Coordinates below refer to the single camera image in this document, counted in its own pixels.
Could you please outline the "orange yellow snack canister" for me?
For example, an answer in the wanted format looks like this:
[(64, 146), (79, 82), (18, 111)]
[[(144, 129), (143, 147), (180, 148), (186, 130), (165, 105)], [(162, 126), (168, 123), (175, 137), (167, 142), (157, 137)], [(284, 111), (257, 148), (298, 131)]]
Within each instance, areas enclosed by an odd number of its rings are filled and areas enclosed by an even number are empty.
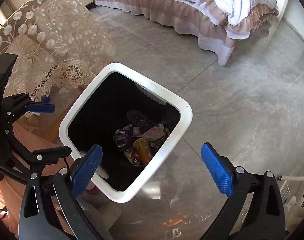
[(136, 149), (143, 165), (148, 165), (153, 158), (149, 139), (139, 138), (133, 143), (133, 146)]

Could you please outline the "white rimmed trash bin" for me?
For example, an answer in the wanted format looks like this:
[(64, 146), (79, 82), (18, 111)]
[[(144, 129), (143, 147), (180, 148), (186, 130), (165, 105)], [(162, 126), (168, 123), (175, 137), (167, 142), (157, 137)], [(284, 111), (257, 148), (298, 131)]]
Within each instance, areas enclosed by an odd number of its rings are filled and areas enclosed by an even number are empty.
[[(121, 63), (107, 65), (74, 102), (59, 128), (72, 158), (93, 145), (102, 160), (91, 181), (106, 197), (126, 203), (155, 174), (192, 122), (187, 101)], [(133, 146), (149, 139), (153, 158), (144, 166)]]

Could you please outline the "embroidered beige tablecloth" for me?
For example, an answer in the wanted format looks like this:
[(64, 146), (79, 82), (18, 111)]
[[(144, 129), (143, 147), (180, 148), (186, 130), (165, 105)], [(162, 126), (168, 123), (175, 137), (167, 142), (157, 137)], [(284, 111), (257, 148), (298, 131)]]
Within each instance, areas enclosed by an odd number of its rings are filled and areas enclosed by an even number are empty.
[(0, 28), (0, 55), (17, 55), (4, 96), (29, 93), (40, 101), (52, 87), (88, 85), (114, 48), (78, 0), (29, 0)]

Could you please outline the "bed with blue quilt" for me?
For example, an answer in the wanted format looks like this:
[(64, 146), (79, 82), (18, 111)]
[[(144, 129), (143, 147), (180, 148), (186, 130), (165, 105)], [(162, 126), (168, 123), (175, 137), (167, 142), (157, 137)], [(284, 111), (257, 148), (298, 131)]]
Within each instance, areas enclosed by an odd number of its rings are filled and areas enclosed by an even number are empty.
[(263, 23), (279, 15), (276, 0), (94, 0), (98, 6), (120, 9), (178, 34), (194, 35), (198, 46), (216, 53), (227, 64), (237, 41), (249, 38)]

